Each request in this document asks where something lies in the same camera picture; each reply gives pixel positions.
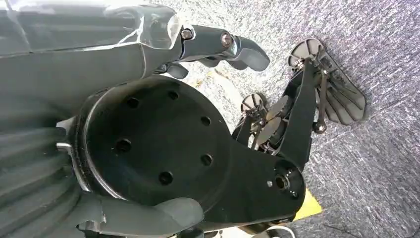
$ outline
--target bolt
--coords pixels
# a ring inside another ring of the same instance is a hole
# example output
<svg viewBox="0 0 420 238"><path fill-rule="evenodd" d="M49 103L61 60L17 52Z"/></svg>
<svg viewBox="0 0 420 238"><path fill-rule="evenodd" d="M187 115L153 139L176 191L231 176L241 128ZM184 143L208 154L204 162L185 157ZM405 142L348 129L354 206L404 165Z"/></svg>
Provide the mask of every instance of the bolt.
<svg viewBox="0 0 420 238"><path fill-rule="evenodd" d="M181 31L181 37L184 40L189 40L191 38L193 38L193 32L190 29L185 29Z"/></svg>
<svg viewBox="0 0 420 238"><path fill-rule="evenodd" d="M287 171L286 177L289 177L289 175L291 175L292 173L293 173L293 170Z"/></svg>
<svg viewBox="0 0 420 238"><path fill-rule="evenodd" d="M220 37L221 41L222 41L222 45L223 47L229 47L230 44L232 44L232 37L230 36L229 33L227 32L223 32L221 37Z"/></svg>
<svg viewBox="0 0 420 238"><path fill-rule="evenodd" d="M298 197L298 194L295 191L290 191L290 193L292 194L292 196Z"/></svg>
<svg viewBox="0 0 420 238"><path fill-rule="evenodd" d="M313 124L313 130L316 134L323 134L327 130L327 125L324 121L317 121Z"/></svg>

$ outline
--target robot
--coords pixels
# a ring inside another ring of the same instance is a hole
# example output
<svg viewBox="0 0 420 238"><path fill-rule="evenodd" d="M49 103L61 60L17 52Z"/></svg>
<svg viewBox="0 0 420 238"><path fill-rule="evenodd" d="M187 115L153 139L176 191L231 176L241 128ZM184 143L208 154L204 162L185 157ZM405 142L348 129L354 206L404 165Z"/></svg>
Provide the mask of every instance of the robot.
<svg viewBox="0 0 420 238"><path fill-rule="evenodd" d="M262 71L252 40L154 4L0 11L0 237L198 238L290 222L311 133L325 116L363 119L364 96L316 39L291 51L279 101L247 96L231 134L180 62Z"/></svg>

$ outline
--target yellow object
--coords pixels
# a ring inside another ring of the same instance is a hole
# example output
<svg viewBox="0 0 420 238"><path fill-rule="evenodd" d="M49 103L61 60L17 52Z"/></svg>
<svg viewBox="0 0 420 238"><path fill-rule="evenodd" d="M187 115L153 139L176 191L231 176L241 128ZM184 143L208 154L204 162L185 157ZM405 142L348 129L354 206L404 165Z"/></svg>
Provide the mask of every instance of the yellow object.
<svg viewBox="0 0 420 238"><path fill-rule="evenodd" d="M298 213L296 213L296 217L293 221L313 216L321 212L322 207L319 205L314 196L312 196L311 192L309 192L309 190L306 189L305 200L303 201L303 205L298 211Z"/></svg>

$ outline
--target gray carpet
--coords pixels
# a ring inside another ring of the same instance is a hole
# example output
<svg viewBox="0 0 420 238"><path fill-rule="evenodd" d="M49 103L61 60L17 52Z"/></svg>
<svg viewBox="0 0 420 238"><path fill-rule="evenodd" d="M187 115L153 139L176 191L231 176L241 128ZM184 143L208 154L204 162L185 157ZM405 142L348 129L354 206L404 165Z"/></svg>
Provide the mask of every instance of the gray carpet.
<svg viewBox="0 0 420 238"><path fill-rule="evenodd" d="M420 1L157 1L190 24L225 28L258 42L271 58L261 73L198 63L186 80L215 103L230 128L237 95L279 99L290 76L288 52L316 37L367 98L367 118L329 123L315 136L304 174L324 212L290 225L298 238L420 238Z"/></svg>

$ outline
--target screw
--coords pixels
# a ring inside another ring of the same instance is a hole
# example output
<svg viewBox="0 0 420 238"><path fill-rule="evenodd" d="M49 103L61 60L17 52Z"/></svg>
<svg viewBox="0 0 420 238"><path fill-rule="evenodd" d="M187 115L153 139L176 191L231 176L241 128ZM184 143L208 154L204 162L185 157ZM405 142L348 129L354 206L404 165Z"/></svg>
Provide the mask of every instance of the screw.
<svg viewBox="0 0 420 238"><path fill-rule="evenodd" d="M221 38L223 47L227 48L230 46L230 44L232 44L232 37L230 36L229 33L223 32L220 38Z"/></svg>
<svg viewBox="0 0 420 238"><path fill-rule="evenodd" d="M291 175L292 173L293 173L293 170L287 171L286 177L289 177L289 175Z"/></svg>
<svg viewBox="0 0 420 238"><path fill-rule="evenodd" d="M193 38L193 32L190 29L185 29L181 31L181 37L184 40L189 40L191 38Z"/></svg>

